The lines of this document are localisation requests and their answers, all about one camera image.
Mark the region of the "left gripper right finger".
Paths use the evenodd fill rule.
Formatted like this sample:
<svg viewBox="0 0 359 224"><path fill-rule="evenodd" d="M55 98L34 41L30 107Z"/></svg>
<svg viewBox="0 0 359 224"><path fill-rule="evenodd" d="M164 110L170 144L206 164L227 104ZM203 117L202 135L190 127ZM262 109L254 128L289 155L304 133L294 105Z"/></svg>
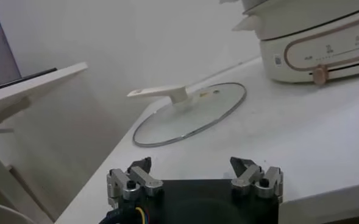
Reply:
<svg viewBox="0 0 359 224"><path fill-rule="evenodd" d="M253 191L258 198L277 198L283 201L283 172L281 168L271 166L264 171L251 159L230 158L230 164L236 178L230 181L231 187L239 195L245 196Z"/></svg>

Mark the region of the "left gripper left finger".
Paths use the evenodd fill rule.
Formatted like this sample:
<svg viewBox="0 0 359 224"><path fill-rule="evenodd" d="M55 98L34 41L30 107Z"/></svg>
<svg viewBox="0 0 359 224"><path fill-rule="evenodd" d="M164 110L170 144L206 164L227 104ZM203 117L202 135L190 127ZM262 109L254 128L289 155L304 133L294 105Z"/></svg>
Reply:
<svg viewBox="0 0 359 224"><path fill-rule="evenodd" d="M110 169L107 174L108 204L117 209L120 204L137 201L143 193L155 197L163 191L163 181L150 176L152 158L146 157L134 161L124 172L121 169Z"/></svg>

